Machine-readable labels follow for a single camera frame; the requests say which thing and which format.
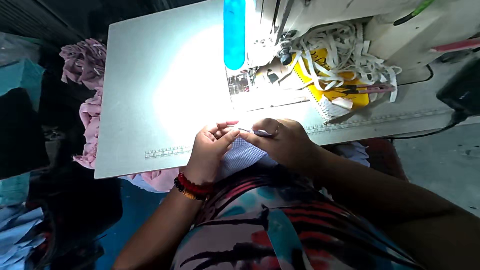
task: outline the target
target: bracelet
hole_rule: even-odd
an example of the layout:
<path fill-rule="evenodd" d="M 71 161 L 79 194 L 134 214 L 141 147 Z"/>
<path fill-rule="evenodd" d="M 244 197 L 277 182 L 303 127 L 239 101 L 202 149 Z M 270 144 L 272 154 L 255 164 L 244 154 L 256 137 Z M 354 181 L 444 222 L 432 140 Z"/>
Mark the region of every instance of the bracelet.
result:
<path fill-rule="evenodd" d="M 200 194 L 200 195 L 207 195 L 212 193 L 213 191 L 213 184 L 212 183 L 207 183 L 207 184 L 194 184 L 190 182 L 187 177 L 181 172 L 178 175 L 178 181 L 179 183 L 185 187 L 186 190 L 188 190 L 191 193 L 194 194 Z"/>
<path fill-rule="evenodd" d="M 175 178 L 174 183 L 175 183 L 176 188 L 177 188 L 180 192 L 182 192 L 182 194 L 183 194 L 184 196 L 186 196 L 186 197 L 189 198 L 189 199 L 207 201 L 207 200 L 209 199 L 209 197 L 210 197 L 208 194 L 195 194 L 195 193 L 193 193 L 193 192 L 190 192 L 190 191 L 186 190 L 186 189 L 185 189 L 185 186 L 180 183 L 178 177 Z"/>

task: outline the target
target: yellow paper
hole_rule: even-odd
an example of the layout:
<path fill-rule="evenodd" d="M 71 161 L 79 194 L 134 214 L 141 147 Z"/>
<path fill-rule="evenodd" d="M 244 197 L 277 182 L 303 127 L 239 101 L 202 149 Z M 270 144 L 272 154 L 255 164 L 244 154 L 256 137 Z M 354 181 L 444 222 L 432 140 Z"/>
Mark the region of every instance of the yellow paper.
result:
<path fill-rule="evenodd" d="M 325 69 L 327 70 L 330 70 L 330 67 L 326 64 L 326 56 L 327 56 L 327 50 L 326 49 L 315 49 L 315 50 L 312 50 L 311 51 L 311 56 L 312 56 L 312 60 L 314 62 L 316 62 L 317 64 L 321 65 L 322 67 L 324 67 Z M 307 69 L 308 72 L 310 72 L 310 70 L 308 69 L 308 62 L 306 59 L 304 58 L 301 58 L 303 60 L 303 62 L 305 63 L 305 68 Z M 295 74 L 297 74 L 297 76 L 300 78 L 300 80 L 303 82 L 303 83 L 306 83 L 308 81 L 310 81 L 311 79 L 307 76 L 305 76 L 300 68 L 300 64 L 299 63 L 296 63 L 295 66 L 293 67 L 293 72 Z M 322 72 L 318 72 L 317 73 L 318 76 L 328 76 Z M 340 74 L 343 78 L 345 79 L 349 79 L 349 78 L 352 78 L 353 77 L 353 73 L 352 72 L 344 72 L 344 73 L 341 73 Z M 343 85 L 361 85 L 363 84 L 360 80 L 358 79 L 354 79 L 354 80 L 351 80 L 351 81 L 345 81 L 345 83 Z M 326 84 L 321 82 L 320 81 L 320 85 L 322 87 L 325 87 Z M 318 90 L 314 84 L 311 84 L 309 86 L 307 86 L 307 88 L 310 90 L 310 92 L 312 93 L 312 95 L 315 97 L 316 101 L 318 102 L 321 98 L 322 98 L 322 95 L 325 95 L 325 97 L 329 100 L 329 101 L 332 101 L 338 97 L 342 97 L 342 98 L 349 98 L 350 100 L 352 100 L 353 102 L 353 107 L 352 107 L 352 110 L 355 110 L 355 109 L 358 109 L 358 108 L 361 108 L 361 107 L 364 107 L 366 106 L 368 103 L 369 103 L 369 98 L 368 98 L 368 94 L 343 94 L 341 92 L 338 92 L 338 91 L 333 91 L 332 89 L 330 90 L 327 90 L 327 91 L 320 91 Z"/>

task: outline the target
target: blue checkered fabric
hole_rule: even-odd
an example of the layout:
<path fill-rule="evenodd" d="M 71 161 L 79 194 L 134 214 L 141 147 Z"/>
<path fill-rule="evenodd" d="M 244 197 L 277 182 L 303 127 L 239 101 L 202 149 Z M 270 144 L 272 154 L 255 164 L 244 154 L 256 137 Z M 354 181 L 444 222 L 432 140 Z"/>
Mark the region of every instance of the blue checkered fabric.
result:
<path fill-rule="evenodd" d="M 232 149 L 230 149 L 230 151 L 224 156 L 224 160 L 217 175 L 217 180 L 224 179 L 238 171 L 250 167 L 263 157 L 265 158 L 262 160 L 267 160 L 269 166 L 275 166 L 277 164 L 268 157 L 267 152 L 242 138 L 237 138 L 232 143 Z"/>

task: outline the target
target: white table surface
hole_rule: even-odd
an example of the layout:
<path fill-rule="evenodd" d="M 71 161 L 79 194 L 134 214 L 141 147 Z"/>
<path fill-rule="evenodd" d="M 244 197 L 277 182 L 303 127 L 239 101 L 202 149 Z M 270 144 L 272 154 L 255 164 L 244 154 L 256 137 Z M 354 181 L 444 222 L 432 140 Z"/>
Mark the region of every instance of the white table surface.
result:
<path fill-rule="evenodd" d="M 433 64 L 433 79 L 399 87 L 397 101 L 384 97 L 334 125 L 323 125 L 308 102 L 252 112 L 230 103 L 223 64 L 223 1 L 209 0 L 112 24 L 95 178 L 186 165 L 189 153 L 146 159 L 145 152 L 191 146 L 215 121 L 291 118 L 331 144 L 444 127 L 452 110 L 436 92 L 464 64 Z M 473 117 L 464 123 L 480 123 Z"/>

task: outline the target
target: person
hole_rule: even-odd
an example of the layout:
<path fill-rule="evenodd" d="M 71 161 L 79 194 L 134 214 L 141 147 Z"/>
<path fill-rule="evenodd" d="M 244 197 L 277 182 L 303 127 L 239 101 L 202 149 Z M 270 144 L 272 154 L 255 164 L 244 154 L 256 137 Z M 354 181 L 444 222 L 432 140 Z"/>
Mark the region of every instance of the person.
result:
<path fill-rule="evenodd" d="M 302 125 L 263 119 L 260 137 L 218 123 L 113 269 L 478 269 L 479 218 L 417 185 L 313 143 Z M 279 163 L 211 185 L 238 137 Z M 207 201 L 193 187 L 209 187 Z M 318 192 L 325 187 L 332 199 Z"/>

